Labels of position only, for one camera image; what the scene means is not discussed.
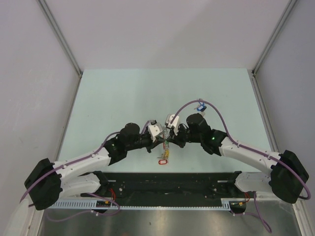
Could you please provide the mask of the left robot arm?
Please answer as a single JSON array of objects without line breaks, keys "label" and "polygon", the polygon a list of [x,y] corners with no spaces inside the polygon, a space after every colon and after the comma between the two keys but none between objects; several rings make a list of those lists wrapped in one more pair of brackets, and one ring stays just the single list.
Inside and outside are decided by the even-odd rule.
[{"label": "left robot arm", "polygon": [[59,199],[73,195],[95,193],[102,197],[108,193],[109,185],[101,169],[123,160],[129,151],[145,148],[151,152],[163,143],[162,134],[163,127],[155,121],[148,121],[143,130],[128,123],[109,134],[90,154],[62,162],[42,159],[25,180],[22,197],[30,196],[36,210],[47,209]]}]

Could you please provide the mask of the red handled key organizer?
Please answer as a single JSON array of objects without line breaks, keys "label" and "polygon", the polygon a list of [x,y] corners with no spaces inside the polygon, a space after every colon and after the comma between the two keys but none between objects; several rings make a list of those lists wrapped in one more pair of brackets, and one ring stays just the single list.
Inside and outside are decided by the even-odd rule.
[{"label": "red handled key organizer", "polygon": [[164,138],[162,159],[165,161],[168,160],[168,158],[169,158],[169,142],[168,142],[169,136],[170,135],[169,135],[167,128],[164,127],[163,128],[163,134],[162,134],[162,137]]}]

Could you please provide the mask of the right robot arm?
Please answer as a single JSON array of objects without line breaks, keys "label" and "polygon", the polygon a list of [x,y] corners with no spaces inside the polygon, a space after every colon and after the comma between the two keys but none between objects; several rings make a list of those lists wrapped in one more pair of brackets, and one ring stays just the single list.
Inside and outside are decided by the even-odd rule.
[{"label": "right robot arm", "polygon": [[294,152],[263,151],[233,142],[226,132],[212,129],[198,113],[188,116],[186,124],[180,123],[179,117],[168,115],[165,125],[170,130],[168,142],[181,148],[187,143],[198,143],[210,155],[233,158],[260,170],[266,174],[272,193],[287,203],[303,198],[301,193],[309,175]]}]

